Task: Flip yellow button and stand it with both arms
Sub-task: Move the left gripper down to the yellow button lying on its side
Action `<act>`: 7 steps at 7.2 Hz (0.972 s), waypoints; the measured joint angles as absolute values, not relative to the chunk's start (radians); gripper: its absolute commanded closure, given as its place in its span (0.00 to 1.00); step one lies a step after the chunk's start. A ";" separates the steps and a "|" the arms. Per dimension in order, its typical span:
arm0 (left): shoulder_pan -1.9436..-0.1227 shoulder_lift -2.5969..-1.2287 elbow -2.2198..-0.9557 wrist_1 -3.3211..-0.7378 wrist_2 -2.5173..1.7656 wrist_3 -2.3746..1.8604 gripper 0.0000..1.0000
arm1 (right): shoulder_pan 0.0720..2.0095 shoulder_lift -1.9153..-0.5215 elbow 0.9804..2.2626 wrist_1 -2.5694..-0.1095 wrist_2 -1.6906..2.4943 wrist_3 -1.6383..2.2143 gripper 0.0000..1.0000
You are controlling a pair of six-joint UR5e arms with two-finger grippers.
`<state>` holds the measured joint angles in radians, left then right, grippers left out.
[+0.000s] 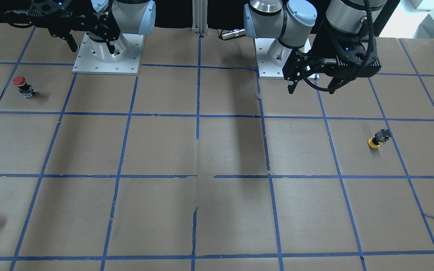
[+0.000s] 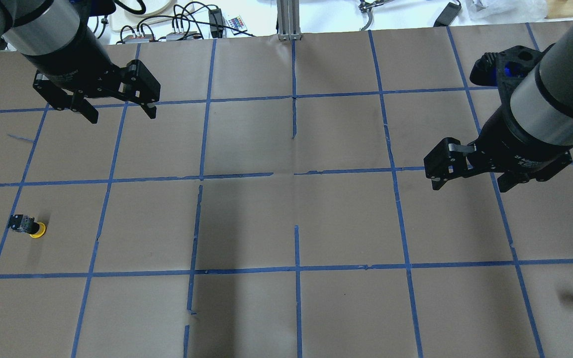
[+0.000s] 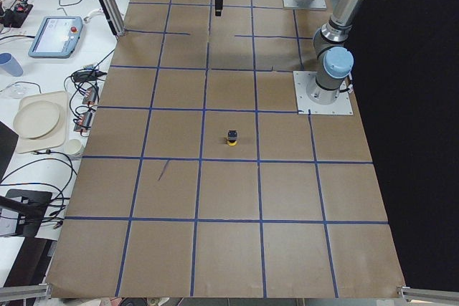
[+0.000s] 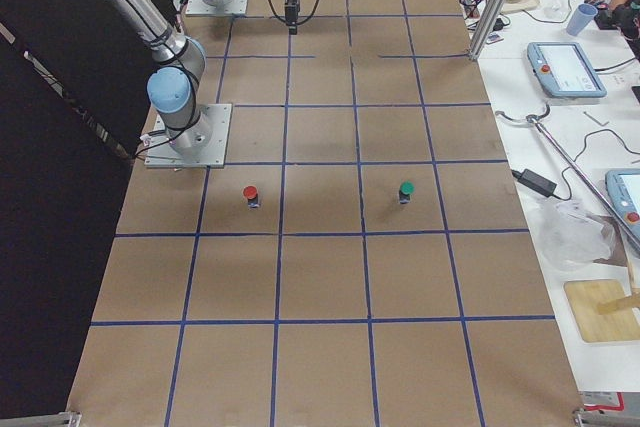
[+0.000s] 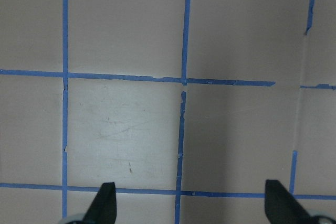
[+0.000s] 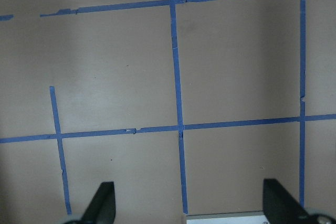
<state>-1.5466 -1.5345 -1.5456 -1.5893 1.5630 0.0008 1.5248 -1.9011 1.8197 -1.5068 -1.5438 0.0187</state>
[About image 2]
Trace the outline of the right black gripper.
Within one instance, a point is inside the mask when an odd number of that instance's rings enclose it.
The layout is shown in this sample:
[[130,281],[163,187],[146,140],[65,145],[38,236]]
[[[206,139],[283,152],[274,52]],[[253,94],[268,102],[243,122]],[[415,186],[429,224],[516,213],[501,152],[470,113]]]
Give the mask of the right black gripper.
[[423,159],[432,190],[466,174],[469,163],[480,171],[500,173],[500,193],[531,180],[548,181],[569,166],[571,147],[537,140],[516,122],[511,112],[498,108],[486,121],[476,140],[469,145],[452,137],[439,141]]

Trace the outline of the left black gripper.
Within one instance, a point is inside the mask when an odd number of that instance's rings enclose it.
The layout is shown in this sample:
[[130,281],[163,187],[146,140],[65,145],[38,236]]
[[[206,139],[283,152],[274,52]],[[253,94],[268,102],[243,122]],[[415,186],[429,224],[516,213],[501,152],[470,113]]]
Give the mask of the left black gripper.
[[98,123],[93,99],[114,98],[138,104],[155,119],[161,84],[137,60],[135,50],[117,51],[125,63],[114,63],[109,47],[68,47],[52,54],[34,55],[37,68],[33,88],[52,108],[70,108],[91,124]]

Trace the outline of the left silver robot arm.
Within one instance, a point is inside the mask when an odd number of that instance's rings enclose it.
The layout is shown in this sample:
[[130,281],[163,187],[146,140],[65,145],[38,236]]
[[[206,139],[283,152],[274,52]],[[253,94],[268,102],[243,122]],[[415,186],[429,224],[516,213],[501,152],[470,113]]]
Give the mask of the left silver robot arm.
[[139,105],[153,119],[161,84],[134,59],[119,67],[88,27],[92,15],[124,7],[118,0],[0,0],[0,42],[34,65],[34,90],[55,110],[98,121],[90,99],[112,97]]

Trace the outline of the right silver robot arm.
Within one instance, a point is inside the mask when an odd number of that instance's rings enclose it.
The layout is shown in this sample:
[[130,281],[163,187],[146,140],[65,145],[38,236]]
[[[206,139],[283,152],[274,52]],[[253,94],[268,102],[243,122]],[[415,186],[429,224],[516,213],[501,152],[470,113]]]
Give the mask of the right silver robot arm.
[[432,189],[498,173],[500,192],[552,179],[573,161],[573,25],[544,51],[515,46],[483,54],[469,79],[498,89],[500,107],[467,145],[446,137],[424,157]]

